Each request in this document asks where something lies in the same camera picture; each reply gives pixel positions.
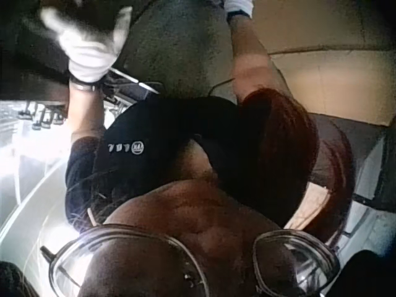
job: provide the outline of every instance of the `black bracelet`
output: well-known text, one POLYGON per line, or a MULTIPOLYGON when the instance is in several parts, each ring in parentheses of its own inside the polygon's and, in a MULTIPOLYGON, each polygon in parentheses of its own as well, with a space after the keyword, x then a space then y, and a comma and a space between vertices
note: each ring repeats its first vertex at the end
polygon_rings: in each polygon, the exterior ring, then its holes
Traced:
POLYGON ((243 10, 238 10, 238 11, 233 11, 233 12, 229 12, 227 13, 227 23, 230 24, 231 19, 236 16, 236 15, 243 15, 245 17, 250 18, 250 15, 247 14, 246 12, 244 12, 243 10))
POLYGON ((76 78, 72 73, 69 72, 69 80, 77 86, 80 86, 81 89, 92 89, 92 90, 96 90, 99 89, 102 85, 102 82, 104 81, 104 77, 101 78, 100 80, 96 81, 96 82, 83 82, 82 80, 79 80, 78 78, 76 78))

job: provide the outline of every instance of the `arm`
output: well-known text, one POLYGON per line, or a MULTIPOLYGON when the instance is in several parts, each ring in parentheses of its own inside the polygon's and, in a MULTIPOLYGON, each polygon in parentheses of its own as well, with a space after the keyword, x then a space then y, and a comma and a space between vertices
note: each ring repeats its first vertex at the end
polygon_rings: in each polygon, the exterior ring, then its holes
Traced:
POLYGON ((236 15, 230 20, 230 28, 234 57, 233 89, 238 103, 261 88, 271 88, 291 97, 281 72, 258 40, 252 20, 236 15))
POLYGON ((70 83, 69 90, 67 125, 72 132, 72 143, 87 136, 100 138, 105 131, 103 127, 105 115, 100 91, 81 91, 73 83, 70 83))
POLYGON ((124 46, 131 12, 131 7, 122 8, 114 30, 101 32, 77 22, 52 4, 41 8, 43 23, 56 33, 60 47, 69 57, 68 125, 72 142, 87 136, 101 137, 105 130, 100 84, 124 46))

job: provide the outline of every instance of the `wristband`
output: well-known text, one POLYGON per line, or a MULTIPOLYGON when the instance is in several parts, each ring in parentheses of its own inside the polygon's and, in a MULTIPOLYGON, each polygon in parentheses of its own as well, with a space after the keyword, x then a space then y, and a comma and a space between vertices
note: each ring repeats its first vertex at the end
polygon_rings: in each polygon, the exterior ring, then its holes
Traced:
POLYGON ((97 82, 83 82, 70 73, 69 81, 77 90, 94 92, 100 89, 103 79, 100 79, 97 82))
POLYGON ((233 11, 233 12, 229 12, 227 13, 227 22, 230 23, 231 19, 236 16, 236 15, 243 15, 245 17, 251 18, 250 15, 246 12, 244 12, 243 10, 238 10, 238 11, 233 11))

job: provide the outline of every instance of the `eyeglasses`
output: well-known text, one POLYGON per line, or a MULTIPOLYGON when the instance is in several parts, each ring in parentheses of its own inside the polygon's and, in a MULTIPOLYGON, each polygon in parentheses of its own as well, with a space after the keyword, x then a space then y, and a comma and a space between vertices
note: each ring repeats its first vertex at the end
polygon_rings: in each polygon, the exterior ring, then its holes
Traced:
MULTIPOLYGON (((199 262, 170 236, 102 225, 82 233, 57 254, 44 246, 40 250, 49 262, 49 282, 58 297, 85 296, 90 282, 100 284, 101 290, 106 284, 122 287, 129 296, 210 296, 199 262)), ((259 296, 316 295, 340 270, 337 256, 302 231, 264 233, 254 241, 252 255, 259 296)), ((112 290, 107 296, 115 296, 112 290)))

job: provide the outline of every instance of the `dark shirt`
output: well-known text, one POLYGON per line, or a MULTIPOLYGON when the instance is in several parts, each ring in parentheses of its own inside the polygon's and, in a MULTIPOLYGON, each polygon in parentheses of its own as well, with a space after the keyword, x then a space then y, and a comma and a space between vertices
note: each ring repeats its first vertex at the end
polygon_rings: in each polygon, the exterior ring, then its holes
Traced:
POLYGON ((240 202, 253 174, 270 112, 264 100, 242 107, 218 97, 139 102, 105 132, 71 149, 66 171, 66 215, 79 231, 90 227, 87 208, 103 222, 125 201, 159 186, 176 152, 194 139, 206 152, 220 187, 240 202))

